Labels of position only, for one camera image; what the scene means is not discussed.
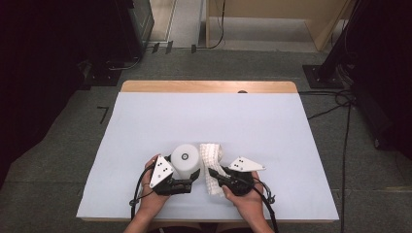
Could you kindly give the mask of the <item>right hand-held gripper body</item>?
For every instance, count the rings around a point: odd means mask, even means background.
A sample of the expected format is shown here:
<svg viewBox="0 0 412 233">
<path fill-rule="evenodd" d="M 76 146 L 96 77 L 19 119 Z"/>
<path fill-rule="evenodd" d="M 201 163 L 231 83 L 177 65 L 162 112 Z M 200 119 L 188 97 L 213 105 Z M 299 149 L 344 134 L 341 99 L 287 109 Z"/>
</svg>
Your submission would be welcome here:
<svg viewBox="0 0 412 233">
<path fill-rule="evenodd" d="M 239 156 L 224 168 L 234 171 L 234 175 L 229 177 L 229 183 L 226 186 L 236 196 L 248 194 L 254 186 L 255 179 L 252 173 L 266 169 L 264 165 L 242 156 Z"/>
</svg>

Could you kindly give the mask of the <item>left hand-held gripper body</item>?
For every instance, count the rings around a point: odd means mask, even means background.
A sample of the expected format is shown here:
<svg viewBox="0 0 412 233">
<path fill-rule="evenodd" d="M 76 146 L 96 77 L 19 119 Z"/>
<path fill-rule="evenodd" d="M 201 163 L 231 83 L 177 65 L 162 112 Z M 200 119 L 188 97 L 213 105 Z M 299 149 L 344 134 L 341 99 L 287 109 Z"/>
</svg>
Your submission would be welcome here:
<svg viewBox="0 0 412 233">
<path fill-rule="evenodd" d="M 150 188 L 157 195 L 163 196 L 191 193 L 191 180 L 176 180 L 173 174 L 173 166 L 160 155 L 154 164 Z"/>
</svg>

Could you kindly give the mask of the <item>white knitted cloth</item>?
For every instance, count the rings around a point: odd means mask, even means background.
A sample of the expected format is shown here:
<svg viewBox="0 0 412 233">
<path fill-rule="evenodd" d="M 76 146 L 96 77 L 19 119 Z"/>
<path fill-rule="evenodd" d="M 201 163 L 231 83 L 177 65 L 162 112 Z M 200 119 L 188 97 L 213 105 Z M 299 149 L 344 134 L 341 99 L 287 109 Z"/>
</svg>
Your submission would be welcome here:
<svg viewBox="0 0 412 233">
<path fill-rule="evenodd" d="M 219 186 L 218 180 L 209 174 L 209 169 L 215 170 L 219 175 L 228 178 L 228 174 L 223 170 L 220 161 L 223 157 L 223 150 L 220 144 L 201 144 L 199 146 L 200 156 L 204 165 L 205 180 L 207 190 L 210 195 L 224 196 L 223 189 Z"/>
</svg>

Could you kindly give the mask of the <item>person's left hand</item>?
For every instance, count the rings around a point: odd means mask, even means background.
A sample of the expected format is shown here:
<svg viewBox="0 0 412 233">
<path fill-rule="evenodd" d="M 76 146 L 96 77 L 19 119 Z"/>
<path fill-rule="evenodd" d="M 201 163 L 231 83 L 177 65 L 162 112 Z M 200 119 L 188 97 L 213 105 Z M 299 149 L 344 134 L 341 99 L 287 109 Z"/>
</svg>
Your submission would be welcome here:
<svg viewBox="0 0 412 233">
<path fill-rule="evenodd" d="M 141 181 L 143 190 L 141 191 L 142 198 L 140 199 L 139 209 L 136 212 L 137 216 L 154 218 L 161 211 L 161 209 L 169 199 L 168 196 L 157 195 L 150 188 L 152 172 L 153 170 L 149 169 Z"/>
</svg>

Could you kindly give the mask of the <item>person's right hand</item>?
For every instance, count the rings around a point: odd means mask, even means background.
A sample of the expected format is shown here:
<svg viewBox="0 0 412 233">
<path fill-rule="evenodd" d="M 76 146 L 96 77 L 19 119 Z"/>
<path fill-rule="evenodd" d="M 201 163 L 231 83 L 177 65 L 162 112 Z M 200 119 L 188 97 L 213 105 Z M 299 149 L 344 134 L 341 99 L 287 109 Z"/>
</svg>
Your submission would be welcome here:
<svg viewBox="0 0 412 233">
<path fill-rule="evenodd" d="M 255 183 L 255 188 L 257 190 L 253 189 L 244 196 L 236 196 L 226 185 L 222 186 L 225 198 L 232 202 L 240 216 L 250 225 L 259 221 L 265 222 L 262 199 L 260 197 L 263 192 L 263 186 L 260 183 Z"/>
</svg>

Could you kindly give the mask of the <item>black metal stand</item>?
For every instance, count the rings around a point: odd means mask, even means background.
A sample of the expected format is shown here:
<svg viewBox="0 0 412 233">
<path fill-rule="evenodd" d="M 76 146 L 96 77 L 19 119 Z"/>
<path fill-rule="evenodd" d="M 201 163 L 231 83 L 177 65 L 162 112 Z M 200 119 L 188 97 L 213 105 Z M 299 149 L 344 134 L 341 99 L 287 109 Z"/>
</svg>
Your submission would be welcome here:
<svg viewBox="0 0 412 233">
<path fill-rule="evenodd" d="M 332 47 L 322 65 L 303 65 L 305 77 L 311 88 L 342 88 L 343 83 L 335 74 L 340 60 L 349 54 L 347 49 L 347 34 L 359 19 L 359 6 L 362 0 L 345 0 L 340 12 L 334 17 L 332 24 L 337 25 L 346 11 L 351 7 L 348 22 L 342 29 L 336 44 Z"/>
</svg>

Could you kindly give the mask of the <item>black cabinet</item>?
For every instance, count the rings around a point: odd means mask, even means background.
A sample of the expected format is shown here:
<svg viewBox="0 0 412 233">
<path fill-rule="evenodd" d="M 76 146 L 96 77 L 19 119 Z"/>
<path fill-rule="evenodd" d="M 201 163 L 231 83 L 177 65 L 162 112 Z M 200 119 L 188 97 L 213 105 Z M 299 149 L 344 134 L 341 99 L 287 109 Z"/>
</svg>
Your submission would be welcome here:
<svg viewBox="0 0 412 233">
<path fill-rule="evenodd" d="M 150 0 L 116 0 L 121 27 L 132 58 L 142 58 L 155 20 Z"/>
</svg>

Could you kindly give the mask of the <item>black equipment cart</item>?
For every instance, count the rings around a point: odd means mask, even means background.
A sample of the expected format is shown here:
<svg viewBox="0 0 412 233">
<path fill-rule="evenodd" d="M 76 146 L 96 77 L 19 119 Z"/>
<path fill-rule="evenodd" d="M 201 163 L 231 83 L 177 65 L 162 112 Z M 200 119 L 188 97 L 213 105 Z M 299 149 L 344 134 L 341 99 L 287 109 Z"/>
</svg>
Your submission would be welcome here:
<svg viewBox="0 0 412 233">
<path fill-rule="evenodd" d="M 392 126 L 392 122 L 365 87 L 354 83 L 351 89 L 373 136 L 374 147 L 378 150 L 391 150 L 393 147 L 384 133 Z"/>
</svg>

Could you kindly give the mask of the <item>light wooden furniture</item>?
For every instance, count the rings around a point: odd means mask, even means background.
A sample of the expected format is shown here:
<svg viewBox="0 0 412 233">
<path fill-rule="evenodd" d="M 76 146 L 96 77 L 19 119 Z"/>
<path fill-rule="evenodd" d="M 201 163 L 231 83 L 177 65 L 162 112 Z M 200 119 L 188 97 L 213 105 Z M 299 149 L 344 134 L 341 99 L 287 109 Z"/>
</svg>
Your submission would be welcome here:
<svg viewBox="0 0 412 233">
<path fill-rule="evenodd" d="M 324 50 L 341 19 L 356 0 L 206 0 L 206 46 L 210 47 L 211 17 L 304 19 L 318 51 Z"/>
</svg>

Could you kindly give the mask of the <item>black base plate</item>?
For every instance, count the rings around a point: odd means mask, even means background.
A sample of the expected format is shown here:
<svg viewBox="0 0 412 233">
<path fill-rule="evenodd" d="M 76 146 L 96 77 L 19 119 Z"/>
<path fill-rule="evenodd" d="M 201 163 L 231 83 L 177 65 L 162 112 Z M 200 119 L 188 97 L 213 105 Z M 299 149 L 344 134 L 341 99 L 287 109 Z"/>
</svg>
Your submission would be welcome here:
<svg viewBox="0 0 412 233">
<path fill-rule="evenodd" d="M 83 68 L 84 86 L 116 86 L 120 79 L 121 70 L 98 69 L 88 61 L 84 63 Z"/>
</svg>

